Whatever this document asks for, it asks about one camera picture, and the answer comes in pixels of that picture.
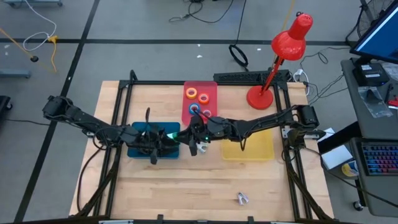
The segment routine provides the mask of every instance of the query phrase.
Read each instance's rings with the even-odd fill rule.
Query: wooden table
[[[288,83],[288,86],[292,105],[306,105],[304,85]],[[219,86],[218,115],[253,119],[277,112],[275,103],[266,110],[251,108],[246,102],[249,88]],[[97,118],[111,122],[117,90],[118,82],[103,82],[95,111]],[[134,85],[127,123],[144,121],[147,107],[150,107],[150,121],[181,122],[182,94],[182,85]],[[84,110],[84,105],[77,106]],[[275,159],[267,162],[225,161],[221,157],[220,142],[214,141],[206,154],[192,157],[188,146],[184,145],[180,148],[178,160],[159,160],[154,166],[148,159],[131,159],[127,156],[127,147],[123,146],[111,218],[153,220],[158,214],[163,214],[165,220],[239,221],[253,216],[255,221],[293,221],[286,168],[280,158],[282,139],[279,128],[273,128],[272,133]],[[315,141],[306,143],[307,147],[317,150]],[[95,151],[89,139],[82,165]],[[83,175],[81,206],[98,186],[103,154],[101,152],[89,163]],[[306,150],[302,150],[301,155],[308,191],[333,217],[319,156]],[[296,190],[300,214],[305,217],[302,197],[298,188]],[[249,197],[247,205],[238,204],[238,192],[244,192]],[[105,190],[102,214],[107,194]],[[70,214],[76,212],[75,193]]]

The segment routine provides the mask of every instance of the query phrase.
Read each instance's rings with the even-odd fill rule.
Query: black keyboard
[[[215,82],[258,83],[260,85],[264,83],[269,73],[270,71],[216,73],[213,75],[213,80]],[[272,82],[287,82],[290,78],[288,70],[279,70]]]
[[[398,142],[362,142],[367,175],[398,175]]]

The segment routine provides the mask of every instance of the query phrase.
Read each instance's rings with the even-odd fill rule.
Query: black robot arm
[[[297,121],[294,120],[293,110],[296,111]],[[156,164],[158,157],[173,152],[179,143],[189,145],[193,156],[197,154],[197,144],[221,139],[240,142],[241,149],[244,150],[242,142],[252,133],[277,126],[289,126],[293,130],[291,133],[295,133],[291,141],[294,143],[297,138],[303,137],[307,131],[319,125],[315,110],[307,105],[293,106],[279,113],[250,121],[222,117],[207,118],[196,111],[197,114],[191,118],[187,129],[169,135],[164,129],[148,123],[149,109],[146,114],[147,125],[150,127],[148,131],[139,131],[129,125],[112,126],[87,114],[73,105],[72,100],[62,96],[50,96],[43,113],[49,120],[68,123],[81,128],[85,133],[92,133],[101,144],[116,147],[124,143],[128,147],[136,148],[141,153],[150,155],[152,164]]]

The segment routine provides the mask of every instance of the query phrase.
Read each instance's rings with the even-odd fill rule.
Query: lamp shade
[[[298,60],[305,52],[305,35],[310,30],[313,20],[308,14],[296,17],[289,30],[278,34],[271,42],[275,54],[285,60]]]

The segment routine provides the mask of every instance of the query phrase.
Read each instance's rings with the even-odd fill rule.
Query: pink tray
[[[195,99],[189,99],[186,95],[185,92],[188,88],[195,88],[197,89],[197,97]],[[202,93],[207,93],[209,96],[209,103],[206,105],[203,105],[199,103],[198,97]],[[217,83],[216,82],[199,82],[199,81],[194,81],[194,82],[185,82],[184,83],[184,92],[182,96],[182,115],[181,115],[181,120],[182,123],[186,126],[189,125],[189,122],[191,121],[191,117],[193,116],[192,114],[189,113],[189,106],[192,103],[197,103],[200,106],[200,110],[210,110],[211,111],[211,116],[217,116]],[[205,123],[207,123],[207,119],[202,116],[203,120]]]

